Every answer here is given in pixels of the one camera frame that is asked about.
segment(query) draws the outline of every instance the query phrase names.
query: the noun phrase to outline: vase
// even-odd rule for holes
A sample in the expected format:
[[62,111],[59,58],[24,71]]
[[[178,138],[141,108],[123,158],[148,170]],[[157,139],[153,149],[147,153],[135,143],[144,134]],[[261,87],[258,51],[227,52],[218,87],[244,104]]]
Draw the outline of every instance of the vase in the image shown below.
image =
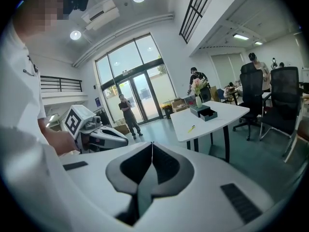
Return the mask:
[[196,96],[196,97],[195,97],[195,100],[196,100],[196,102],[197,102],[197,107],[198,107],[198,108],[201,108],[201,107],[202,107],[202,100],[201,100],[200,96],[199,96],[199,95]]

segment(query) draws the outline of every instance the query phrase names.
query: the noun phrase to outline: black cap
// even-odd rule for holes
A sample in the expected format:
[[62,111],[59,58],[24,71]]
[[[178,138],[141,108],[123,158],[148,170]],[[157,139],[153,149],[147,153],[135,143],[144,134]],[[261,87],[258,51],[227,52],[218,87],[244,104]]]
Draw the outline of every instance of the black cap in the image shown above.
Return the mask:
[[256,55],[254,54],[254,52],[251,52],[251,53],[249,54],[249,59],[250,59],[250,61],[253,61],[253,60],[256,59]]

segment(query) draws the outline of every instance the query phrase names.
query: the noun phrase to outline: yellow pen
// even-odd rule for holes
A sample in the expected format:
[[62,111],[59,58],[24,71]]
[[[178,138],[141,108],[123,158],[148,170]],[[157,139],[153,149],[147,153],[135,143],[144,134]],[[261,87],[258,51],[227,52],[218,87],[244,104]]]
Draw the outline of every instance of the yellow pen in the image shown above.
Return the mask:
[[193,126],[193,127],[188,131],[188,133],[189,133],[190,131],[192,131],[194,128],[195,128],[195,126]]

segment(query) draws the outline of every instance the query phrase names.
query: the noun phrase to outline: white shirt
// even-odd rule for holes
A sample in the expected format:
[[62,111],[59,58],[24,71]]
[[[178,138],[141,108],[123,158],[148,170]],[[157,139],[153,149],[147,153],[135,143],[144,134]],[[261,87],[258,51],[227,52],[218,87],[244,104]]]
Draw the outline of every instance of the white shirt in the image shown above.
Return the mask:
[[0,125],[17,127],[48,144],[38,125],[38,119],[45,117],[40,74],[9,22],[0,39]]

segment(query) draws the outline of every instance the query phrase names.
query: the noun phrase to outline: balcony railing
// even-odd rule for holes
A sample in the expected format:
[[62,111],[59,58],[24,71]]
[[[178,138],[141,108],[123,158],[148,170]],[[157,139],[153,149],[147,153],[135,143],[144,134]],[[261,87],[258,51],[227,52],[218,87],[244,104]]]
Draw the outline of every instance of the balcony railing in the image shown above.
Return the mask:
[[41,75],[41,91],[46,92],[82,92],[82,81],[76,79]]
[[207,9],[205,6],[208,1],[209,0],[190,0],[183,20],[182,28],[179,33],[187,44],[198,26],[198,23],[202,19],[205,10]]

